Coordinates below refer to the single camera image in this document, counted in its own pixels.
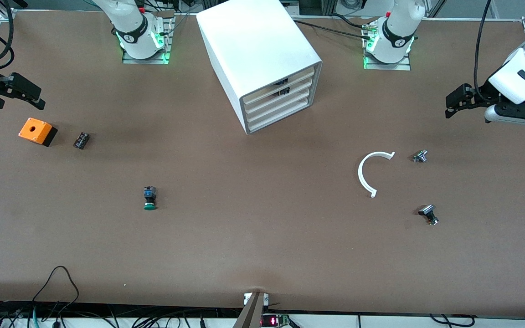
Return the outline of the cream white drawer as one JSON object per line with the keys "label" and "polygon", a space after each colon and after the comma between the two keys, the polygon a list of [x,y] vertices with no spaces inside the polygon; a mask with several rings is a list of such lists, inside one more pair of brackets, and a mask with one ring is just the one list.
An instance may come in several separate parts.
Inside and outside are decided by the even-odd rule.
{"label": "cream white drawer", "polygon": [[309,106],[309,93],[278,96],[245,108],[246,133],[251,134]]}
{"label": "cream white drawer", "polygon": [[278,91],[285,89],[286,87],[289,87],[290,91],[293,91],[295,88],[297,88],[301,84],[312,82],[315,76],[315,71],[316,71],[315,67],[310,67],[308,69],[304,69],[303,71],[290,75],[289,77],[284,77],[283,79],[285,78],[289,79],[288,83],[286,83],[285,85],[275,86],[274,84],[277,82],[272,83],[271,85],[263,87],[262,89],[255,91],[254,93],[250,95],[244,96],[244,98],[242,98],[242,102],[245,105],[254,104],[256,102],[264,100],[265,98],[269,96],[276,96],[276,93]]}
{"label": "cream white drawer", "polygon": [[251,129],[255,129],[255,125],[265,125],[285,118],[308,106],[310,87],[309,83],[286,87],[259,100],[246,103],[246,119]]}
{"label": "cream white drawer", "polygon": [[289,77],[271,84],[269,87],[243,99],[245,113],[252,118],[273,108],[305,99],[309,96],[312,85],[312,76]]}

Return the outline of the white drawer cabinet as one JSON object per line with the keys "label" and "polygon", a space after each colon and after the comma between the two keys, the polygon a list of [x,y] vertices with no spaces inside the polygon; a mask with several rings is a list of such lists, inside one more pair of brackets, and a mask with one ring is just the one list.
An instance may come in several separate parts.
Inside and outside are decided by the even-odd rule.
{"label": "white drawer cabinet", "polygon": [[322,60],[280,0],[227,0],[199,12],[196,22],[245,133],[242,98],[310,67],[316,71],[308,107],[313,104]]}

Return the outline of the orange box with black base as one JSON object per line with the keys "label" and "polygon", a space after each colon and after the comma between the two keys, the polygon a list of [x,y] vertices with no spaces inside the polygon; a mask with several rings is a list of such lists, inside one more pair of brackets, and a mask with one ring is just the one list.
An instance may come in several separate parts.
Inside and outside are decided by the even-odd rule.
{"label": "orange box with black base", "polygon": [[46,121],[28,118],[17,134],[22,139],[44,147],[50,147],[58,129]]}

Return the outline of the device with red display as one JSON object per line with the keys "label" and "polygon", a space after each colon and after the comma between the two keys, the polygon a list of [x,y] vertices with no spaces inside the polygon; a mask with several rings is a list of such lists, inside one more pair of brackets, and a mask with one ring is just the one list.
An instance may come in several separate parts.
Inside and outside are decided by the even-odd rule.
{"label": "device with red display", "polygon": [[285,326],[290,326],[288,315],[265,314],[261,316],[261,328],[281,328]]}

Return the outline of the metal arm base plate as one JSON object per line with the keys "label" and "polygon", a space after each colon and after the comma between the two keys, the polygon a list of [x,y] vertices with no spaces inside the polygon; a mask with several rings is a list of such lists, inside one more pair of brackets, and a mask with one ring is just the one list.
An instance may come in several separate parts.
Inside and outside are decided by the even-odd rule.
{"label": "metal arm base plate", "polygon": [[398,39],[396,36],[389,40],[385,36],[386,17],[372,21],[374,29],[364,32],[364,36],[369,39],[363,42],[363,68],[365,69],[384,69],[392,71],[409,71],[410,50],[415,40],[412,35]]}
{"label": "metal arm base plate", "polygon": [[120,43],[123,50],[123,64],[143,64],[143,65],[167,65],[170,62],[171,48],[173,43],[174,29],[176,27],[175,17],[153,16],[148,21],[148,29],[142,36],[142,45],[150,50],[155,50],[154,54],[148,58],[138,59],[126,52],[123,43]]}

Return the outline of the black and silver switch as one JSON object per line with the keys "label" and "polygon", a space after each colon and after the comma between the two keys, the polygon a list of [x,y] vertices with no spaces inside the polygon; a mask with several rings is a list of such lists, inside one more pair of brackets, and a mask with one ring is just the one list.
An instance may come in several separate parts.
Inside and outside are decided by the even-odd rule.
{"label": "black and silver switch", "polygon": [[429,204],[421,208],[417,213],[427,218],[427,222],[430,226],[435,226],[439,222],[439,219],[434,214],[435,208],[436,207],[433,204]]}

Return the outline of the white stand bracket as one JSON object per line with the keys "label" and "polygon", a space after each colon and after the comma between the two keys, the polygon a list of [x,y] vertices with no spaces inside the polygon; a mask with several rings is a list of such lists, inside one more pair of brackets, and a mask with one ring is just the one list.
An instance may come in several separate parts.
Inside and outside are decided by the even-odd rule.
{"label": "white stand bracket", "polygon": [[[253,295],[253,292],[250,292],[250,293],[244,293],[244,298],[243,298],[243,305],[244,307],[247,305],[250,297],[252,297]],[[263,305],[265,307],[269,307],[269,294],[268,293],[263,293],[264,295],[264,302],[263,302]]]}

